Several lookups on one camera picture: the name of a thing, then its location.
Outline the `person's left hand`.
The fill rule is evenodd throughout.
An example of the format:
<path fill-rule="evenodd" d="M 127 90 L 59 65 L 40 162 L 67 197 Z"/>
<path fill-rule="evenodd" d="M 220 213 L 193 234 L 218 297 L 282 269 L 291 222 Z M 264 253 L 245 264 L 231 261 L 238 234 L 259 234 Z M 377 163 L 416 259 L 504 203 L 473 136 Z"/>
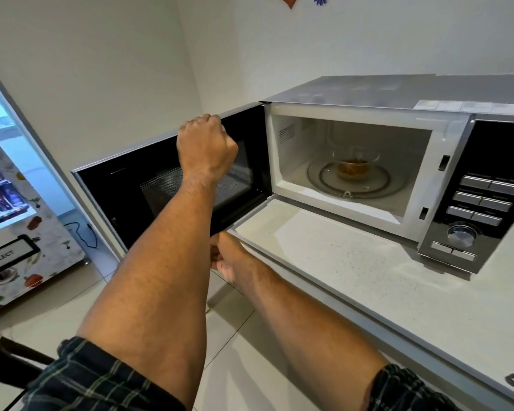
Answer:
<path fill-rule="evenodd" d="M 226 132 L 185 131 L 181 125 L 177 138 L 178 159 L 186 180 L 217 184 L 230 170 L 238 155 L 238 145 Z"/>

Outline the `clear glass bowl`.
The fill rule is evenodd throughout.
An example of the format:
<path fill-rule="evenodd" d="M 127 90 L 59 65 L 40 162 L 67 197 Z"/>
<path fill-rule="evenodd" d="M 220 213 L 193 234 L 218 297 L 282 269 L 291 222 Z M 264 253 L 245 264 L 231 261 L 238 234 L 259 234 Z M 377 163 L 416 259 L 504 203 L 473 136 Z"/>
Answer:
<path fill-rule="evenodd" d="M 336 174 L 349 181 L 366 179 L 381 156 L 381 153 L 361 146 L 335 149 L 332 152 Z"/>

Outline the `dark wooden chair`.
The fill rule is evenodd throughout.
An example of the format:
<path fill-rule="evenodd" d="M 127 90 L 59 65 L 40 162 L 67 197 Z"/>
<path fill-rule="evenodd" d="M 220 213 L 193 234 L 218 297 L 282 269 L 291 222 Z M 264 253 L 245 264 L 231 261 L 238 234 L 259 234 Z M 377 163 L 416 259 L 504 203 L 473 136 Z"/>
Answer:
<path fill-rule="evenodd" d="M 3 411 L 12 411 L 27 393 L 29 384 L 53 361 L 55 358 L 0 334 L 0 384 L 20 390 Z"/>

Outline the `dark plaid shirt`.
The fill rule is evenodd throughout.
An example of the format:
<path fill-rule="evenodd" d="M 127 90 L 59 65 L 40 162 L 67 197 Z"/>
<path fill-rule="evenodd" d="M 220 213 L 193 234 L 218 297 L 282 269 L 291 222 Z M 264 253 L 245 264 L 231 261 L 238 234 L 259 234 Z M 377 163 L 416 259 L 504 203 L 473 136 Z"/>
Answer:
<path fill-rule="evenodd" d="M 64 340 L 58 359 L 28 385 L 22 411 L 187 411 L 180 400 L 81 337 Z M 385 366 L 364 411 L 462 411 L 415 373 Z"/>

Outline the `black microwave door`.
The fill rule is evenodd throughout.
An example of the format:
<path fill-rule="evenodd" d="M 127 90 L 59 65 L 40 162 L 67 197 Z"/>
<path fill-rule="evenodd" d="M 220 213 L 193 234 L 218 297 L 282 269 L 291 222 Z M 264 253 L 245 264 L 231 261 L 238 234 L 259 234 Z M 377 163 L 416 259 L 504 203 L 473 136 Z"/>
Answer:
<path fill-rule="evenodd" d="M 231 169 L 217 187 L 210 234 L 229 228 L 272 195 L 263 103 L 221 116 L 238 145 Z M 177 133 L 133 147 L 73 171 L 115 238 L 130 249 L 182 183 Z"/>

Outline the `silver microwave oven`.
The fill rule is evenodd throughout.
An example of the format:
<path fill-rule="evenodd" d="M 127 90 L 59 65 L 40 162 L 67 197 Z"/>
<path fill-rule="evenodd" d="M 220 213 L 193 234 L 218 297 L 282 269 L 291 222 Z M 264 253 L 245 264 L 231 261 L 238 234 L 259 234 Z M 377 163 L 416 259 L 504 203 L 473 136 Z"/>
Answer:
<path fill-rule="evenodd" d="M 273 192 L 418 243 L 477 274 L 514 224 L 514 74 L 322 76 L 264 99 Z M 324 194 L 306 170 L 335 149 L 381 153 L 409 176 L 377 199 Z M 473 246 L 447 229 L 469 225 Z"/>

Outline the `person's right hand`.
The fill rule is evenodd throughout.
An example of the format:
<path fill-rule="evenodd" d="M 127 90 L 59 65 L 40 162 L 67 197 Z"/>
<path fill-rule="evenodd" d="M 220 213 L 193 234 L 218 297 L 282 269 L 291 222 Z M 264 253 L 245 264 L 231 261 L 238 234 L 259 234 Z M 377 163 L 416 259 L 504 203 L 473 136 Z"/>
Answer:
<path fill-rule="evenodd" d="M 219 248 L 228 263 L 227 281 L 245 291 L 253 291 L 259 282 L 267 277 L 267 265 L 255 257 L 228 232 L 220 232 Z"/>

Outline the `glass turntable plate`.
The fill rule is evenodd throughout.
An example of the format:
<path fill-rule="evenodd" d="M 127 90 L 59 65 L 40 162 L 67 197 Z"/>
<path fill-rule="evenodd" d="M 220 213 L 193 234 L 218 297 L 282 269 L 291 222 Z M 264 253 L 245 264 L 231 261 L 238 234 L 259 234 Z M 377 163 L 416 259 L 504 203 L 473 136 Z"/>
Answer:
<path fill-rule="evenodd" d="M 372 165 L 363 179 L 348 179 L 341 175 L 338 164 L 326 158 L 308 165 L 306 175 L 315 189 L 344 199 L 377 199 L 396 194 L 407 186 L 408 174 L 382 165 Z"/>

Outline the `vending machine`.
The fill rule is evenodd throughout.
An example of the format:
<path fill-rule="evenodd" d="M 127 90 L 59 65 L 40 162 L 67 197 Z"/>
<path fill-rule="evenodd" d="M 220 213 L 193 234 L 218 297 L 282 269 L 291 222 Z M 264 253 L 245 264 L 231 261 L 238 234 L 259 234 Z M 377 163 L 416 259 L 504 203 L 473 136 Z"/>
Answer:
<path fill-rule="evenodd" d="M 0 310 L 88 263 L 86 251 L 59 218 L 73 208 L 0 91 Z"/>

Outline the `brown food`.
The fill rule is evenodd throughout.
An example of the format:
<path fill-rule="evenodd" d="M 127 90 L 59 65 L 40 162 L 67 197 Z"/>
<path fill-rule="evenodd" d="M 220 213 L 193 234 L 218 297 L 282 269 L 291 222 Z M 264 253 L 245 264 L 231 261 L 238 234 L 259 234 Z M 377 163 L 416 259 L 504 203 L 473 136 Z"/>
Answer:
<path fill-rule="evenodd" d="M 346 180 L 359 181 L 365 179 L 370 170 L 372 164 L 364 159 L 347 159 L 337 162 L 336 170 L 337 174 Z"/>

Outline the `person's left forearm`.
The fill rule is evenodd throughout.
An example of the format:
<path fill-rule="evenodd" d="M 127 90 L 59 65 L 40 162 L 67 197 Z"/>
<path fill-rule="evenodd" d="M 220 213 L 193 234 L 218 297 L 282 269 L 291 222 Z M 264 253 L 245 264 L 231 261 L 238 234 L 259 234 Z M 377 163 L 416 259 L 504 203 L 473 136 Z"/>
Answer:
<path fill-rule="evenodd" d="M 77 336 L 129 365 L 191 409 L 206 359 L 205 304 L 214 199 L 188 180 L 129 250 Z"/>

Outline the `person's right forearm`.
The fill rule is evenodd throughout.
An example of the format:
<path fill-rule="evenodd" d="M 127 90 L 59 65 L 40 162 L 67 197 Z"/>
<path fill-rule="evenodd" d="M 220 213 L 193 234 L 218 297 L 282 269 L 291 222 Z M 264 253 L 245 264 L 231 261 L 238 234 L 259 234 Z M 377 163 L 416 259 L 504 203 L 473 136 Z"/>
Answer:
<path fill-rule="evenodd" d="M 260 260 L 250 259 L 234 270 L 234 280 L 321 406 L 367 409 L 373 381 L 387 360 L 356 326 Z"/>

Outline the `silver microwave knob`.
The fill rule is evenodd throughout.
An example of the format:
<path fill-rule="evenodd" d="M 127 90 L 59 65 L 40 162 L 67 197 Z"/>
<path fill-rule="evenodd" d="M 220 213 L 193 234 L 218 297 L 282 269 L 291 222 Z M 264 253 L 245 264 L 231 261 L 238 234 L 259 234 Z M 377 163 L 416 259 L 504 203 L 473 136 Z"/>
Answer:
<path fill-rule="evenodd" d="M 464 224 L 453 225 L 447 229 L 447 240 L 457 248 L 470 248 L 479 235 L 476 229 Z"/>

